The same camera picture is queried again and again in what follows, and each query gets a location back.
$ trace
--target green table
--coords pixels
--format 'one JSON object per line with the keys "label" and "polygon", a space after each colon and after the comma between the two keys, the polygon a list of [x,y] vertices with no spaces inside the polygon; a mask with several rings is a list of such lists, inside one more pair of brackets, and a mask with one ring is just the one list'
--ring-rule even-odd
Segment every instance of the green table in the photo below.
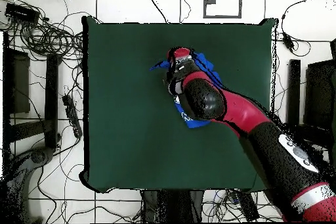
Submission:
{"label": "green table", "polygon": [[165,70],[149,68],[171,47],[191,47],[215,65],[225,86],[268,107],[274,19],[261,25],[86,21],[86,185],[101,192],[264,189],[235,134],[217,123],[188,129],[162,84]]}

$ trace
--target logo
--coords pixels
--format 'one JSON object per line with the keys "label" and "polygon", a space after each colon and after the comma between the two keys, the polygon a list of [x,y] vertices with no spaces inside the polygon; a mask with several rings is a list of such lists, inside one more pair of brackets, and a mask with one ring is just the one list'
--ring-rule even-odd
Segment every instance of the logo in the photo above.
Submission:
{"label": "logo", "polygon": [[184,119],[184,121],[186,121],[186,122],[188,122],[188,121],[192,121],[192,119],[190,119],[190,118],[188,117],[188,115],[187,115],[186,113],[184,113],[184,112],[181,113],[181,116],[182,116],[182,118]]}
{"label": "logo", "polygon": [[293,141],[284,134],[279,136],[280,144],[288,151],[288,153],[294,157],[294,159],[300,163],[300,165],[307,170],[318,173],[318,169],[313,166],[308,159],[307,153],[305,153],[301,148],[299,148]]}

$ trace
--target power strip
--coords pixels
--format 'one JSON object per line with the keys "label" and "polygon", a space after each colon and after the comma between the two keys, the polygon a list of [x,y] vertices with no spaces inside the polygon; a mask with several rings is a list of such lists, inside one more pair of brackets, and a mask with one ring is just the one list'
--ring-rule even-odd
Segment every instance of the power strip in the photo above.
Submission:
{"label": "power strip", "polygon": [[83,132],[81,130],[81,125],[79,124],[75,104],[69,95],[63,96],[62,100],[64,106],[66,107],[66,116],[68,117],[69,122],[72,126],[73,134],[77,139],[79,139],[83,136]]}

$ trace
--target blue cloth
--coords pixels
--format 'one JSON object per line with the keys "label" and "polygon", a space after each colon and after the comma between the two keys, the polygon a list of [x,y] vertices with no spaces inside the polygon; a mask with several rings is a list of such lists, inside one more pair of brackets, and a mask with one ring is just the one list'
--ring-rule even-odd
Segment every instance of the blue cloth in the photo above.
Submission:
{"label": "blue cloth", "polygon": [[[209,78],[212,80],[212,82],[215,84],[215,86],[222,87],[222,81],[221,81],[218,73],[213,71],[213,68],[214,68],[213,64],[211,64],[205,58],[203,53],[194,53],[194,54],[196,56],[194,58],[195,64],[209,76]],[[160,62],[159,64],[156,64],[155,66],[151,67],[150,71],[152,71],[155,68],[166,68],[166,69],[168,69],[169,66],[170,66],[169,62],[165,60],[165,61]],[[203,127],[203,126],[210,123],[210,121],[196,121],[196,120],[190,119],[186,115],[186,113],[184,112],[182,106],[179,104],[179,101],[177,99],[175,99],[175,106],[176,106],[177,110],[180,112],[181,117],[186,122],[186,125],[189,128]]]}

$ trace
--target white tile floor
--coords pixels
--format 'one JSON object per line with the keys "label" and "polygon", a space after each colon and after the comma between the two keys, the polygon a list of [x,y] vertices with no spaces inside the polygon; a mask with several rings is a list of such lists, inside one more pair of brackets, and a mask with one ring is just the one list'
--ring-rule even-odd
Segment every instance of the white tile floor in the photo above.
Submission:
{"label": "white tile floor", "polygon": [[[65,0],[67,6],[63,0],[23,0],[33,6],[40,7],[46,13],[46,16],[50,18],[51,23],[61,22],[67,13],[74,12],[87,12],[103,22],[144,22],[144,23],[163,23],[164,20],[158,10],[153,6],[151,0]],[[169,22],[179,22],[180,14],[180,1],[179,0],[154,0],[162,13],[165,15]],[[203,19],[203,0],[185,0],[190,5],[191,11],[187,3],[182,0],[181,16],[184,19],[184,23],[249,23],[258,24],[264,17],[266,18],[279,18],[290,4],[299,0],[243,0],[242,18],[241,19]],[[2,12],[0,12],[0,20],[3,18]],[[81,17],[85,13],[73,14],[65,20],[65,25],[70,27],[74,34],[82,31]],[[336,25],[334,23],[336,18],[335,0],[310,0],[306,3],[301,3],[289,9],[286,18],[283,23],[284,30],[294,37],[301,39],[307,39],[309,41],[331,41],[336,38]],[[16,38],[16,46],[20,46],[20,40]],[[305,80],[305,69],[309,63],[329,60],[331,59],[331,51],[329,43],[326,42],[312,42],[311,52],[302,58],[301,66],[301,81]],[[300,43],[297,54],[303,55],[307,52],[308,47],[305,43]],[[287,64],[289,59],[298,58],[292,55],[282,43],[277,44],[277,51],[280,60],[280,67],[278,74],[281,78],[281,83],[284,88],[287,87]],[[67,61],[69,66],[74,67],[77,65],[76,61]],[[31,62],[31,75],[30,83],[41,82],[42,86],[45,86],[45,80],[40,77],[45,77],[45,61]],[[63,63],[60,65],[60,80],[59,80],[59,93],[64,94],[64,90],[68,87],[72,87],[73,80],[71,76],[71,70]],[[82,78],[78,79],[79,84],[82,84]],[[279,85],[279,78],[276,82],[276,93],[282,91]],[[44,98],[41,96],[44,94],[44,90],[38,85],[31,85],[30,97],[36,105],[37,111],[43,118],[44,116]],[[81,95],[79,93],[73,94],[75,101],[78,102],[77,109],[82,109]],[[305,85],[301,85],[301,98],[304,100]],[[276,98],[276,109],[280,106],[282,96]],[[286,95],[283,98],[282,107],[279,111],[280,118],[285,120],[285,100]],[[301,121],[303,117],[303,102],[301,103]],[[82,118],[83,113],[78,113],[79,118]],[[29,114],[20,114],[21,118],[29,119],[36,118],[36,114],[31,111]],[[59,112],[58,117],[60,119],[66,119],[65,111],[62,101],[59,100]],[[16,123],[26,122],[27,120],[16,119]],[[63,130],[68,125],[66,120],[59,121],[58,129]],[[27,150],[28,147],[40,140],[43,136],[38,135],[30,139],[24,139],[11,145],[12,151],[17,154]],[[64,130],[62,148],[71,146],[75,142],[74,135],[70,128]],[[123,216],[134,216],[140,208],[140,194],[136,190],[118,190],[115,189],[106,194],[95,194],[93,191],[85,188],[78,180],[78,173],[82,170],[83,164],[83,143],[81,141],[72,151],[69,151],[57,156],[45,166],[45,171],[42,178],[41,189],[47,193],[50,197],[58,199],[56,201],[57,208],[49,219],[49,223],[64,223],[61,215],[61,210],[64,209],[64,199],[66,199],[66,221],[69,223],[112,223],[119,219],[116,215],[111,215],[102,208],[93,210],[96,206],[104,207],[105,209],[121,214]],[[62,169],[66,174],[69,173],[69,177],[75,181],[67,180],[66,176],[60,169],[60,160],[64,160],[62,163]],[[37,180],[41,175],[41,169],[35,171],[30,182],[30,211],[33,216],[43,216],[44,222],[54,210],[54,203],[46,198],[36,188]],[[207,190],[204,196],[204,200],[213,200],[215,195],[214,190]],[[120,202],[119,200],[129,200],[132,202]],[[259,193],[259,203],[265,204],[267,200],[264,199],[263,193]],[[276,210],[272,207],[260,206],[260,213],[264,216],[274,217],[278,216]],[[72,217],[75,212],[91,212],[77,214]],[[203,216],[203,221],[207,222],[207,217]]]}

